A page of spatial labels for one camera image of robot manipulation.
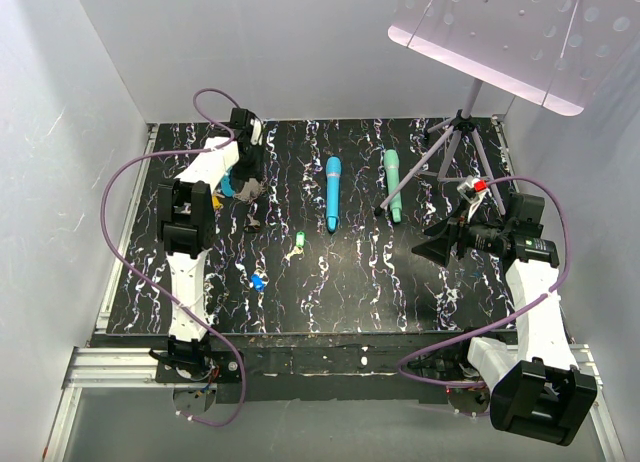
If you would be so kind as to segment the aluminium rail frame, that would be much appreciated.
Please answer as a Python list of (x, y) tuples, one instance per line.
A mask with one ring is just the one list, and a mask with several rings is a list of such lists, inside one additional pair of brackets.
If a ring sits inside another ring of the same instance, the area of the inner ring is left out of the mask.
[[(110, 235), (108, 233), (108, 229), (107, 229), (107, 225), (106, 225), (106, 204), (108, 202), (108, 196), (110, 193), (110, 190), (112, 188), (112, 186), (114, 185), (116, 179), (124, 172), (125, 169), (128, 169), (129, 167), (133, 166), (136, 163), (141, 163), (142, 161), (146, 160), (146, 159), (151, 159), (151, 158), (159, 158), (162, 155), (185, 155), (185, 154), (196, 154), (196, 153), (200, 153), (200, 152), (207, 152), (209, 149), (188, 149), (188, 150), (173, 150), (173, 151), (165, 151), (165, 152), (148, 152), (145, 155), (139, 156), (137, 158), (134, 158), (133, 160), (125, 163), (124, 166), (122, 166), (120, 169), (118, 169), (116, 171), (116, 173), (112, 176), (112, 178), (110, 179), (110, 181), (107, 183), (107, 186), (103, 192), (103, 197), (101, 200), (101, 208), (100, 208), (100, 225), (101, 225), (101, 230), (102, 230), (102, 235), (103, 238), (106, 242), (107, 247), (109, 248), (109, 250), (111, 250), (111, 252), (113, 253), (113, 255), (115, 256), (115, 258), (117, 259), (117, 261), (119, 261), (120, 263), (122, 263), (122, 265), (127, 266), (128, 267), (128, 262), (126, 262), (124, 256), (119, 252), (119, 250), (114, 246)], [(572, 261), (572, 255), (571, 255), (571, 248), (569, 247), (570, 244), (570, 236), (569, 236), (569, 228), (567, 226), (566, 223), (566, 216), (564, 213), (564, 209), (562, 208), (559, 200), (557, 199), (556, 195), (545, 185), (543, 185), (541, 182), (539, 182), (538, 180), (532, 179), (531, 177), (525, 177), (525, 176), (507, 176), (507, 177), (502, 177), (499, 179), (495, 179), (493, 181), (490, 181), (490, 184), (487, 183), (488, 185), (495, 185), (495, 184), (499, 184), (499, 183), (506, 183), (509, 181), (521, 181), (521, 182), (526, 182), (529, 183), (531, 185), (536, 186), (538, 189), (540, 189), (541, 191), (543, 191), (550, 199), (551, 201), (554, 203), (556, 210), (558, 212), (558, 215), (560, 217), (560, 221), (563, 227), (563, 235), (564, 235), (564, 240), (566, 242), (566, 246), (567, 248), (565, 248), (565, 256), (566, 256), (566, 262), (565, 262), (565, 270), (564, 272), (562, 272), (559, 276), (558, 282), (555, 285), (552, 285), (551, 288), (549, 288), (547, 290), (547, 292), (544, 292), (540, 297), (545, 297), (545, 296), (549, 296), (551, 294), (552, 290), (557, 290), (560, 288), (561, 284), (565, 282), (566, 278), (568, 277), (569, 274), (569, 269), (570, 269), (570, 265), (571, 265), (571, 261)], [(510, 322), (514, 322), (516, 320), (516, 315), (518, 317), (522, 316), (522, 314), (527, 313), (530, 310), (533, 310), (534, 306), (539, 305), (539, 302), (541, 303), (542, 300), (538, 300), (535, 299), (534, 301), (532, 301), (531, 303), (529, 303), (528, 305), (526, 305), (522, 310), (520, 310), (519, 312), (516, 311), (516, 313), (514, 313), (514, 315), (508, 316), (506, 318), (500, 319), (499, 321), (489, 324), (486, 327), (482, 327), (480, 330), (482, 333), (488, 332), (489, 329), (495, 329), (496, 327), (498, 327), (499, 325), (505, 325), (507, 323)], [(204, 322), (202, 320), (200, 320), (198, 317), (196, 317), (196, 315), (191, 314), (189, 315), (188, 313), (185, 313), (185, 315), (187, 315), (187, 317), (190, 318), (191, 321), (197, 322), (198, 324), (200, 324), (200, 322), (202, 322), (204, 324)], [(237, 347), (235, 347), (231, 341), (226, 338), (225, 336), (217, 333), (214, 331), (213, 328), (209, 327), (207, 324), (204, 325), (204, 328), (206, 329), (207, 333), (209, 333), (210, 335), (213, 335), (215, 339), (218, 339), (219, 342), (222, 342), (223, 345), (225, 345), (227, 348), (231, 349), (231, 352), (234, 358), (235, 362), (239, 363), (239, 371), (240, 371), (240, 376), (241, 376), (241, 386), (240, 386), (240, 395), (239, 395), (239, 401), (236, 404), (236, 408), (234, 409), (234, 411), (231, 413), (231, 415), (229, 416), (229, 418), (225, 421), (222, 422), (215, 422), (209, 419), (204, 419), (202, 417), (196, 417), (195, 415), (189, 415), (187, 414), (187, 412), (184, 411), (177, 411), (176, 412), (176, 417), (183, 417), (185, 418), (185, 420), (188, 420), (190, 423), (200, 423), (203, 425), (207, 425), (210, 427), (224, 427), (227, 426), (229, 424), (231, 424), (234, 420), (236, 420), (236, 418), (239, 416), (241, 410), (243, 409), (245, 402), (246, 402), (246, 392), (247, 392), (247, 380), (246, 380), (246, 367), (245, 367), (245, 363), (241, 360), (241, 355), (240, 352), (238, 351)], [(418, 355), (425, 355), (427, 352), (425, 351), (430, 351), (433, 352), (436, 350), (436, 348), (441, 348), (440, 345), (443, 345), (443, 347), (445, 346), (450, 346), (452, 345), (454, 342), (460, 342), (458, 339), (460, 337), (462, 337), (462, 339), (467, 340), (471, 338), (471, 335), (473, 334), (466, 334), (463, 336), (459, 336), (459, 337), (454, 337), (453, 339), (449, 339), (445, 342), (442, 342), (441, 344), (435, 344), (433, 345), (433, 347), (429, 346), (427, 348), (425, 348), (424, 350), (418, 351), (416, 352), (416, 357)], [(589, 352), (589, 350), (587, 349), (587, 345), (583, 344), (583, 345), (576, 345), (574, 344), (575, 347), (573, 349), (578, 350), (578, 352), (580, 353), (584, 353), (587, 354), (587, 352)], [(592, 372), (594, 372), (595, 376), (596, 376), (596, 385), (599, 387), (598, 390), (602, 390), (602, 381), (601, 381), (601, 377), (598, 375), (598, 371), (596, 370), (596, 365), (595, 362), (592, 359), (590, 360), (590, 367), (592, 369)], [(454, 383), (452, 381), (448, 381), (448, 382), (444, 382), (442, 381), (442, 384), (438, 381), (427, 381), (427, 379), (420, 379), (419, 382), (424, 382), (424, 383), (429, 383), (431, 385), (441, 385), (441, 386), (453, 386)], [(78, 409), (78, 404), (81, 398), (81, 393), (82, 393), (82, 388), (80, 386), (71, 386), (69, 384), (67, 384), (67, 382), (65, 382), (66, 385), (64, 385), (63, 387), (63, 392), (62, 392), (62, 397), (59, 403), (59, 407), (57, 409), (57, 413), (55, 416), (55, 420), (54, 420), (54, 424), (52, 426), (52, 431), (51, 434), (49, 435), (49, 440), (47, 442), (47, 446), (44, 449), (43, 455), (42, 455), (42, 461), (63, 461), (65, 453), (67, 451), (67, 447), (69, 444), (69, 440), (70, 440), (70, 435), (71, 435), (71, 429), (73, 427), (75, 418), (76, 418), (76, 413), (77, 413), (77, 409)], [(604, 395), (602, 395), (601, 392), (598, 392), (598, 394), (596, 394), (596, 399), (594, 400), (594, 402), (589, 406), (589, 412), (588, 412), (588, 416), (590, 417), (592, 424), (595, 428), (596, 431), (596, 435), (598, 437), (598, 443), (599, 443), (599, 447), (600, 450), (603, 453), (603, 456), (605, 458), (606, 461), (627, 461), (627, 459), (625, 458), (621, 443), (619, 441), (619, 437), (617, 435), (616, 429), (614, 427), (611, 415), (608, 411), (608, 407), (607, 404), (605, 402), (604, 399)]]

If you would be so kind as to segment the lilac music stand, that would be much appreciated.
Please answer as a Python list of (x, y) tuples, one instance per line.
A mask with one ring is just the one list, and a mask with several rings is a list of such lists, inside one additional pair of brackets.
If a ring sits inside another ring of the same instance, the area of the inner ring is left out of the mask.
[(583, 113), (639, 40), (639, 0), (399, 0), (387, 35), (472, 79), (466, 102), (429, 128), (438, 138), (376, 209), (398, 216), (403, 189), (440, 149), (434, 176), (448, 182), (458, 143), (480, 139), (472, 110), (483, 86), (560, 116)]

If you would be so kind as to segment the key with black tag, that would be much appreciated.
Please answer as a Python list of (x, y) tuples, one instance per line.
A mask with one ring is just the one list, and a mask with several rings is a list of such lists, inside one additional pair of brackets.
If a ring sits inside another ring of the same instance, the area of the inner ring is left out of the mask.
[(244, 231), (246, 233), (259, 233), (261, 230), (261, 223), (255, 219), (250, 219), (248, 223), (244, 226)]

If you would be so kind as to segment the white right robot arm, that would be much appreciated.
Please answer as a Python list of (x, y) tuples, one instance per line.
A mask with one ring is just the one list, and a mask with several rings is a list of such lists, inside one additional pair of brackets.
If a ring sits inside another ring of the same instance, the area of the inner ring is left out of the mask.
[(440, 266), (475, 249), (499, 258), (518, 312), (518, 351), (493, 337), (475, 336), (452, 355), (464, 379), (481, 376), (490, 393), (492, 426), (560, 446), (570, 445), (597, 396), (593, 376), (580, 371), (566, 339), (560, 296), (559, 255), (542, 237), (545, 201), (511, 196), (501, 223), (475, 222), (481, 198), (465, 200), (424, 232), (413, 253)]

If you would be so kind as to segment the blue toy microphone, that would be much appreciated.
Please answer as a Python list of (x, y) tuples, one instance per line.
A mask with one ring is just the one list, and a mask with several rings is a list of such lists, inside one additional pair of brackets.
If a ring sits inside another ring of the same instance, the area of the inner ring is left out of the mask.
[(339, 224), (339, 198), (341, 161), (336, 156), (331, 156), (326, 164), (326, 223), (327, 230), (334, 233)]

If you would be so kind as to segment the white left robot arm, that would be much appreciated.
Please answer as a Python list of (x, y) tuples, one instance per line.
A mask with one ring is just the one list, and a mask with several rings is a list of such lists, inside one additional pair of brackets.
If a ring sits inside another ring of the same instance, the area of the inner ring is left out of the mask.
[(263, 181), (262, 123), (251, 111), (234, 108), (230, 120), (211, 132), (206, 153), (157, 191), (157, 237), (171, 275), (171, 293), (182, 303), (172, 312), (167, 352), (151, 356), (190, 381), (205, 380), (215, 370), (206, 345), (204, 269), (216, 237), (214, 190), (230, 178), (234, 194), (259, 195)]

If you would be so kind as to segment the key with blue tag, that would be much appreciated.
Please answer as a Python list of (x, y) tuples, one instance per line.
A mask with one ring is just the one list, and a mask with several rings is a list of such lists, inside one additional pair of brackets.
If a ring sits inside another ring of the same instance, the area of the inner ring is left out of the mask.
[(254, 272), (250, 277), (251, 287), (262, 293), (269, 282), (268, 276), (262, 271)]

